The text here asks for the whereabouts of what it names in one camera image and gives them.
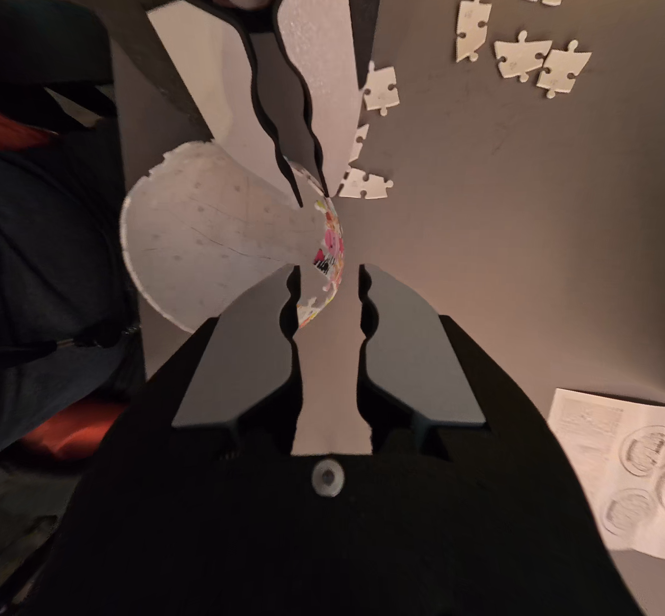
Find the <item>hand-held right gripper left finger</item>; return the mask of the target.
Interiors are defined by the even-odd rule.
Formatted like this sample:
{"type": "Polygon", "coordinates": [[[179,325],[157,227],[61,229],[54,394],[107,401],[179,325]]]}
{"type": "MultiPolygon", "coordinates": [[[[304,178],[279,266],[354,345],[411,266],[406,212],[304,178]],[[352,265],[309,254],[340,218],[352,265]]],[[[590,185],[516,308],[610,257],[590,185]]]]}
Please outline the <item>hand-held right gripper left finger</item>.
{"type": "Polygon", "coordinates": [[[279,453],[292,452],[303,406],[294,341],[300,296],[301,268],[288,264],[220,314],[173,429],[221,431],[237,449],[265,435],[279,453]]]}

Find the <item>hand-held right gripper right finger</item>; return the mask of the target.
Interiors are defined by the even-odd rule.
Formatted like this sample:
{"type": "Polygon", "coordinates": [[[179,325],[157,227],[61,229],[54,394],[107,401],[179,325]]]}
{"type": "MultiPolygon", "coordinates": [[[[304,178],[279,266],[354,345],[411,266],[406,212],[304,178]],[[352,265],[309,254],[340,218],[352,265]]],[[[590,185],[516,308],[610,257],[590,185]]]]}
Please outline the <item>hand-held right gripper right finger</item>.
{"type": "Polygon", "coordinates": [[[436,310],[419,293],[376,265],[359,267],[364,340],[357,407],[370,428],[372,452],[407,432],[426,453],[441,428],[477,430],[484,415],[436,310]]]}

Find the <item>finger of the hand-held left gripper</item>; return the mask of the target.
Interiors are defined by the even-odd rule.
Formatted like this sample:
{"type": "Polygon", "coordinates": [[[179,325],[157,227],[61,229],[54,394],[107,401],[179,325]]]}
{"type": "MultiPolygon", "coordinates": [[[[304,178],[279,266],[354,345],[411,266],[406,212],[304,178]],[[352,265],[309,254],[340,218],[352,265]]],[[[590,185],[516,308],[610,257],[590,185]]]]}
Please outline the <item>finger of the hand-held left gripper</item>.
{"type": "Polygon", "coordinates": [[[304,122],[320,183],[343,180],[361,109],[349,0],[275,0],[277,42],[303,89],[304,122]]]}
{"type": "Polygon", "coordinates": [[[187,0],[156,7],[147,16],[214,142],[287,203],[302,207],[277,128],[259,100],[257,61],[246,32],[187,0]]]}

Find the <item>white puzzle pieces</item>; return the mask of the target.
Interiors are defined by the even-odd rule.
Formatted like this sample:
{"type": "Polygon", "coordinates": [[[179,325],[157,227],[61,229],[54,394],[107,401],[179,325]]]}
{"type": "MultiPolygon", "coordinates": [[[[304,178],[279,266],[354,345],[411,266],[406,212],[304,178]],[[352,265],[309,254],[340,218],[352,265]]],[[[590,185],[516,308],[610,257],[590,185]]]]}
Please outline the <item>white puzzle pieces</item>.
{"type": "MultiPolygon", "coordinates": [[[[561,5],[562,0],[526,0],[548,7],[561,5]]],[[[479,49],[487,40],[492,5],[483,0],[461,0],[455,28],[455,61],[478,60],[479,49]]],[[[578,41],[568,42],[565,49],[555,49],[550,40],[529,40],[521,30],[514,41],[495,41],[497,69],[503,79],[527,82],[530,73],[539,71],[537,88],[545,91],[547,99],[569,94],[579,74],[589,62],[591,53],[578,51],[578,41]]],[[[377,69],[373,61],[361,89],[365,109],[386,116],[389,108],[399,105],[394,67],[377,69]]],[[[392,180],[349,166],[338,188],[338,197],[377,200],[387,197],[392,180]]]]}

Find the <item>colourful cartoon puzzle ball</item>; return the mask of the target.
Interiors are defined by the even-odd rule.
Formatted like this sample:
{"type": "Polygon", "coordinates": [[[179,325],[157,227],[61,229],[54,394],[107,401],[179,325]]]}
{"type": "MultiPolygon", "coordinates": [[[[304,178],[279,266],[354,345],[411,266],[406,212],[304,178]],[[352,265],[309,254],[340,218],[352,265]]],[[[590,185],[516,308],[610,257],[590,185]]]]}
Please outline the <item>colourful cartoon puzzle ball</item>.
{"type": "Polygon", "coordinates": [[[162,317],[193,333],[288,264],[301,268],[300,327],[334,299],[344,269],[340,221],[318,180],[290,165],[302,207],[214,141],[165,153],[137,181],[122,206],[122,254],[162,317]]]}

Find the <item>white instruction sheet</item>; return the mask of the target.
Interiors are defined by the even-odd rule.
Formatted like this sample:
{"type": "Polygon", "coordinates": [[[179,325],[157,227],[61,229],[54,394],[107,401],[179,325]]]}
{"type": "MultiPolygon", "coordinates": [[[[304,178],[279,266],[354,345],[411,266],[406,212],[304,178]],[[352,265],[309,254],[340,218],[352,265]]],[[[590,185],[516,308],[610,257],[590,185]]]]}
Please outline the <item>white instruction sheet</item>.
{"type": "Polygon", "coordinates": [[[664,559],[664,405],[558,388],[548,425],[612,551],[664,559]]]}

